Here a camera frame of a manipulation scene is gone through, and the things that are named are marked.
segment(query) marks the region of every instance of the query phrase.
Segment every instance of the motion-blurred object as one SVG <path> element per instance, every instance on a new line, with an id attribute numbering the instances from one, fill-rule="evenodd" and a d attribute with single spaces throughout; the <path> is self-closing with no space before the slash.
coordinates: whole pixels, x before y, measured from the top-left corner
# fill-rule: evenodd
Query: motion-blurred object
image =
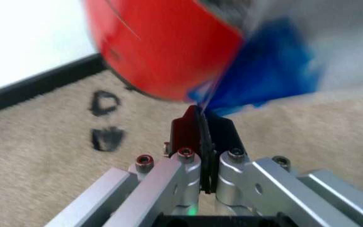
<path id="1" fill-rule="evenodd" d="M 243 37 L 192 0 L 87 0 L 89 23 L 104 60 L 131 87 L 187 100 L 218 78 Z"/>

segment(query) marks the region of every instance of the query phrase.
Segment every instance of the bolt head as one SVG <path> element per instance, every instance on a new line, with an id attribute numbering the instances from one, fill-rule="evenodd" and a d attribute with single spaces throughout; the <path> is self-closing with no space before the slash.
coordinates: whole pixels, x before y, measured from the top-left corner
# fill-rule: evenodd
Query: bolt head
<path id="1" fill-rule="evenodd" d="M 154 167 L 154 159 L 150 155 L 140 155 L 135 160 L 135 168 L 140 173 L 148 173 Z"/>
<path id="2" fill-rule="evenodd" d="M 188 147 L 178 149 L 177 156 L 183 163 L 192 163 L 194 161 L 194 151 Z"/>
<path id="3" fill-rule="evenodd" d="M 244 160 L 244 151 L 239 148 L 233 148 L 228 151 L 228 156 L 235 162 L 242 162 Z"/>
<path id="4" fill-rule="evenodd" d="M 286 171 L 289 172 L 291 170 L 291 161 L 288 158 L 284 156 L 274 156 L 272 159 Z"/>

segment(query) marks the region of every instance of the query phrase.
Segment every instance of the beige carpet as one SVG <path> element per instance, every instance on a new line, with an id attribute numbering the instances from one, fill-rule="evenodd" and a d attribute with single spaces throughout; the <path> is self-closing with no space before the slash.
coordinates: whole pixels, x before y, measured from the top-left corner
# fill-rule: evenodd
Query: beige carpet
<path id="1" fill-rule="evenodd" d="M 0 111 L 0 227 L 42 226 L 111 166 L 142 153 L 161 158 L 172 119 L 188 105 L 123 88 L 105 71 Z M 90 108 L 96 90 L 122 106 L 105 117 Z M 363 97 L 317 105 L 271 105 L 231 117 L 252 158 L 287 156 L 300 171 L 326 167 L 363 190 Z M 90 129 L 126 131 L 115 152 L 92 149 Z M 211 214 L 212 197 L 201 200 Z"/>

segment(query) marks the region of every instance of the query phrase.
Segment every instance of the black stain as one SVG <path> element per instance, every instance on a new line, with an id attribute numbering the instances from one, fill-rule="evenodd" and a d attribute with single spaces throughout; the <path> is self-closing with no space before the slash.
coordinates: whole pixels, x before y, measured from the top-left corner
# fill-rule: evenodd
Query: black stain
<path id="1" fill-rule="evenodd" d="M 100 105 L 100 102 L 103 98 L 110 98 L 113 100 L 113 105 L 107 108 L 102 108 Z M 92 98 L 92 107 L 90 110 L 92 111 L 92 114 L 96 117 L 106 115 L 110 112 L 113 112 L 117 109 L 117 106 L 121 105 L 120 99 L 115 95 L 107 91 L 95 91 L 93 93 Z"/>
<path id="2" fill-rule="evenodd" d="M 125 136 L 125 131 L 117 127 L 92 129 L 92 144 L 95 150 L 115 151 Z"/>

